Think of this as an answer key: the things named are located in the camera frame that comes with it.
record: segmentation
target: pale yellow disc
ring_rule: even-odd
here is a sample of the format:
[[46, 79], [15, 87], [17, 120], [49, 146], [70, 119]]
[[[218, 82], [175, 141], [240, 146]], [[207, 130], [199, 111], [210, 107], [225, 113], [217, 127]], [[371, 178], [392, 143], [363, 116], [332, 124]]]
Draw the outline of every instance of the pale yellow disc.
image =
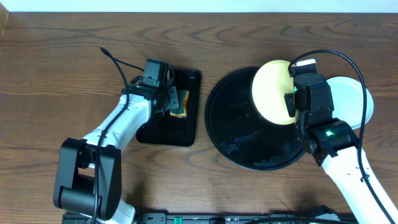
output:
[[293, 93], [293, 78], [289, 77], [287, 67], [290, 62], [273, 60], [263, 65], [253, 80], [252, 95], [260, 114], [275, 124], [291, 124], [287, 112], [285, 93]]

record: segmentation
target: green light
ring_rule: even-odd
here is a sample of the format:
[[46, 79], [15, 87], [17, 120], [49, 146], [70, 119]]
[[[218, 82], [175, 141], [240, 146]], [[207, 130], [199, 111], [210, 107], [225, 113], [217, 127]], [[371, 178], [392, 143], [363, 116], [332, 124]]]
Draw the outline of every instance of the green light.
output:
[[331, 136], [332, 134], [334, 134], [334, 133], [331, 132], [331, 131], [326, 131], [326, 135], [327, 135], [327, 136]]

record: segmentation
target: white plate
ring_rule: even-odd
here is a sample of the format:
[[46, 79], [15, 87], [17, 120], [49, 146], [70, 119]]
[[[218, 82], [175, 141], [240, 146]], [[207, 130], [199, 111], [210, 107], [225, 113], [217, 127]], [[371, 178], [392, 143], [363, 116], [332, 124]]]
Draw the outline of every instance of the white plate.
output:
[[[363, 95], [361, 83], [348, 77], [335, 77], [327, 80], [335, 110], [333, 117], [347, 122], [352, 129], [361, 127]], [[366, 123], [371, 119], [374, 104], [371, 93], [366, 89], [368, 105]]]

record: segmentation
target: white backdrop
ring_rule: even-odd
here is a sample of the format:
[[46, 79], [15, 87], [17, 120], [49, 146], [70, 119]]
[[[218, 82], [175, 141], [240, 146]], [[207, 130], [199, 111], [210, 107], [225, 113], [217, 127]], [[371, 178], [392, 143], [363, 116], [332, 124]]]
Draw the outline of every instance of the white backdrop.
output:
[[0, 0], [10, 12], [398, 12], [398, 0]]

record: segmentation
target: table surface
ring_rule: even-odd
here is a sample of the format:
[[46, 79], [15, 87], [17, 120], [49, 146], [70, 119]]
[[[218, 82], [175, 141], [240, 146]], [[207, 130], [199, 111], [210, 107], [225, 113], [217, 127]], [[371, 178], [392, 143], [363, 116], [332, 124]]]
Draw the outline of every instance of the table surface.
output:
[[[225, 159], [205, 127], [216, 83], [243, 67], [292, 60], [315, 49], [351, 57], [375, 110], [364, 148], [398, 205], [398, 15], [13, 13], [0, 41], [0, 223], [60, 223], [52, 195], [61, 143], [82, 138], [113, 110], [123, 82], [99, 46], [143, 67], [147, 58], [203, 72], [191, 147], [140, 144], [123, 154], [123, 199], [170, 213], [268, 213], [325, 204], [350, 209], [312, 156], [272, 172]], [[319, 55], [326, 77], [355, 78], [333, 55]], [[124, 68], [127, 79], [140, 75]]]

